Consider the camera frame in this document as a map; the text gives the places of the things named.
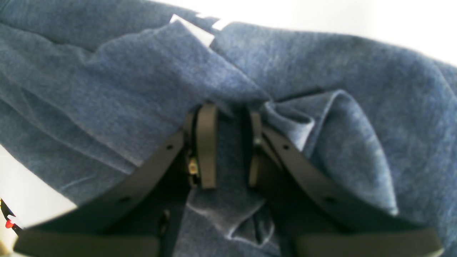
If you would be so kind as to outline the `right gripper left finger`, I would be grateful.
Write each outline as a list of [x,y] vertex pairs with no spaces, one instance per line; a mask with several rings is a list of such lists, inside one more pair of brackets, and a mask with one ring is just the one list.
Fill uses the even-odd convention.
[[30,257],[169,257],[189,192],[217,185],[215,104],[192,109],[183,128],[124,181],[79,208],[25,229],[14,252]]

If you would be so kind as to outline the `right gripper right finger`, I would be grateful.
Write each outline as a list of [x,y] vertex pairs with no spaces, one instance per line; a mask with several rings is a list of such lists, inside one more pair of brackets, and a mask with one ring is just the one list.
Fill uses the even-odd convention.
[[286,137],[247,112],[248,184],[266,200],[284,257],[439,257],[428,227],[393,217],[340,187]]

